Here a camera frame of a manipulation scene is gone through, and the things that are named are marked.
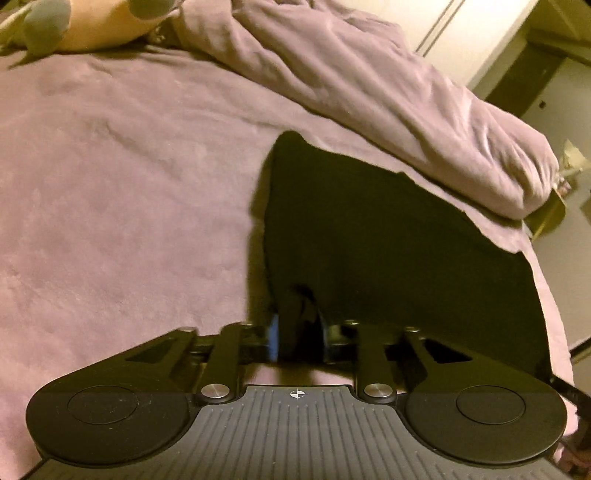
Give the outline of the black garment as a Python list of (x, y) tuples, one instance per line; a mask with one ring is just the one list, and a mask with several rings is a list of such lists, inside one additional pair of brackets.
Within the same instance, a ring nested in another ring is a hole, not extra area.
[(539, 379), (549, 340), (532, 268), (407, 175), (311, 146), (270, 154), (264, 258), (279, 357), (315, 358), (346, 320), (440, 333)]

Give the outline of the small wooden side table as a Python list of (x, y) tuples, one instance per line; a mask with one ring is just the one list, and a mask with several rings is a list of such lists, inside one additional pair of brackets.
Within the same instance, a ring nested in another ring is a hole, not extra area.
[(566, 210), (564, 199), (553, 189), (547, 201), (524, 220), (531, 241), (535, 242), (541, 236), (554, 231), (565, 218)]

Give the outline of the mauve bed sheet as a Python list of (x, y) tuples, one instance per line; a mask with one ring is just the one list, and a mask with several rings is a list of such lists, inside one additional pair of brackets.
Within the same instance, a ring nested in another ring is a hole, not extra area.
[(211, 58), (147, 47), (1, 59), (1, 475), (39, 456), (25, 424), (48, 381), (182, 325), (266, 309), (250, 210), (276, 138), (389, 170), (463, 210), (500, 247), (522, 229), (355, 131)]

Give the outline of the items on side table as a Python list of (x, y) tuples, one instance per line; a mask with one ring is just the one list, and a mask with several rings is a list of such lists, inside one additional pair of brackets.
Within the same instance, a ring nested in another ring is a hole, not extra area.
[(570, 140), (566, 140), (559, 158), (556, 190), (565, 196), (572, 189), (570, 180), (589, 169), (590, 160)]

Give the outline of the mauve crumpled duvet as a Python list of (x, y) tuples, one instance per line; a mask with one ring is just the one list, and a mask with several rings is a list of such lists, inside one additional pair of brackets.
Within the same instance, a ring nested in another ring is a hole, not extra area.
[(546, 137), (412, 52), (397, 25), (335, 1), (185, 1), (180, 45), (359, 133), (493, 213), (548, 199)]

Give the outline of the pink plush toy grey feet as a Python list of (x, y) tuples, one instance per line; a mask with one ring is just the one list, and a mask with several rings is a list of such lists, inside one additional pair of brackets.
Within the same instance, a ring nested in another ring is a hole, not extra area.
[(148, 34), (180, 5), (171, 0), (26, 1), (1, 22), (1, 45), (35, 58), (119, 47)]

